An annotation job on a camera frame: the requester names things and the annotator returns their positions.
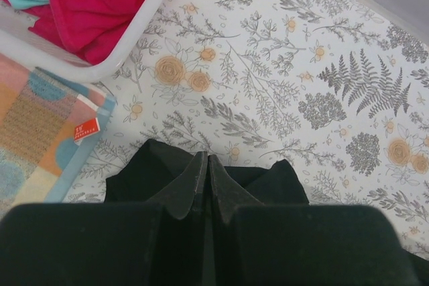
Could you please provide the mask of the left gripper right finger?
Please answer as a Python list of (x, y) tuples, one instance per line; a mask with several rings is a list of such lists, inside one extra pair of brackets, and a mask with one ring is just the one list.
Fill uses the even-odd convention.
[(364, 205), (310, 205), (287, 161), (208, 159), (218, 285), (424, 285), (426, 262)]

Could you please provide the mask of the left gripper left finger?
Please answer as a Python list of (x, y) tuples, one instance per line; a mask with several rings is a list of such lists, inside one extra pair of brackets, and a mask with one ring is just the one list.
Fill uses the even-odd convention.
[(1, 220), (2, 285), (200, 285), (208, 156), (145, 202), (22, 204)]

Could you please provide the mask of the black t-shirt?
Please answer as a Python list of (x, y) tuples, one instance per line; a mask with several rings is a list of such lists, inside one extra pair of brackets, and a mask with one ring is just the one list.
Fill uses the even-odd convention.
[[(181, 148), (149, 139), (118, 174), (106, 179), (105, 201), (144, 202), (182, 174), (192, 158)], [(309, 204), (296, 172), (285, 159), (269, 169), (226, 166), (225, 170), (264, 204)]]

